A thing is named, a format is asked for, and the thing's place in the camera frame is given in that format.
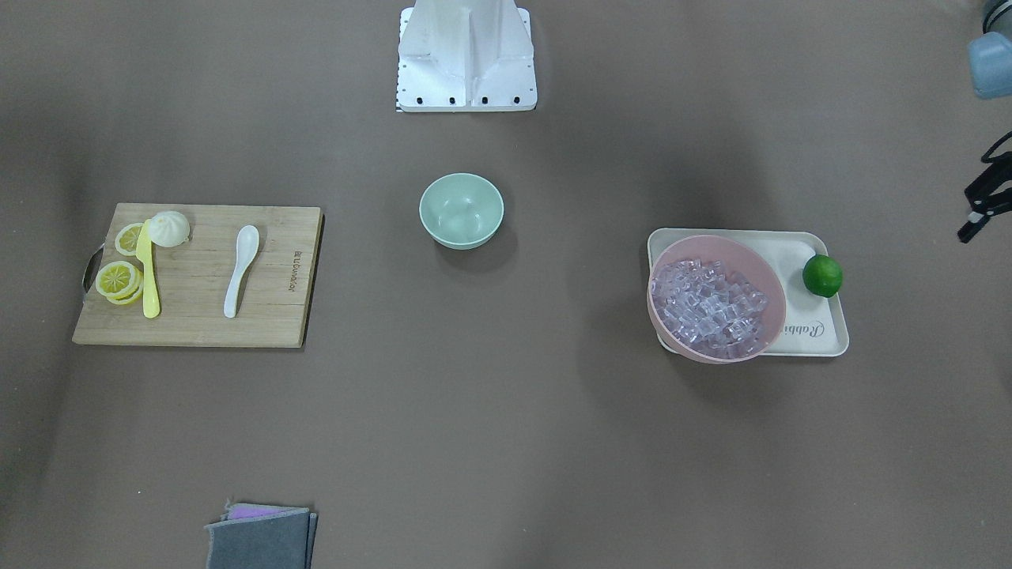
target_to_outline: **wooden cutting board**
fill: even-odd
[[[116,251],[123,227],[174,210],[190,223],[190,240],[154,247],[162,313],[144,317],[140,301],[115,306],[88,291],[74,330],[79,344],[299,347],[303,345],[317,248],[319,208],[119,204],[105,236],[101,265],[136,257]],[[240,289],[235,318],[224,313],[225,291],[236,264],[236,236],[245,225],[260,231],[260,249]]]

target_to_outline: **folded cloth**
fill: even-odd
[[[310,569],[317,514],[309,508],[232,504],[210,534],[207,569]]]

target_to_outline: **mint green bowl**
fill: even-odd
[[[418,205],[422,226],[450,249],[474,249],[495,235],[503,222],[503,196],[475,174],[447,174],[429,184]]]

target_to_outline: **spoon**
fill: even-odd
[[[257,248],[260,247],[260,232],[251,225],[239,230],[236,237],[236,269],[232,271],[232,280],[229,281],[229,290],[225,293],[225,316],[227,318],[236,317],[236,303],[239,301],[239,283],[243,279],[243,274],[253,262]]]

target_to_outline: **yellow utensil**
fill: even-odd
[[[137,238],[137,260],[144,263],[144,315],[154,318],[162,312],[162,304],[158,301],[158,286],[155,283],[155,263],[151,257],[151,236],[148,235],[148,225],[151,220],[144,222],[141,228],[141,235]]]

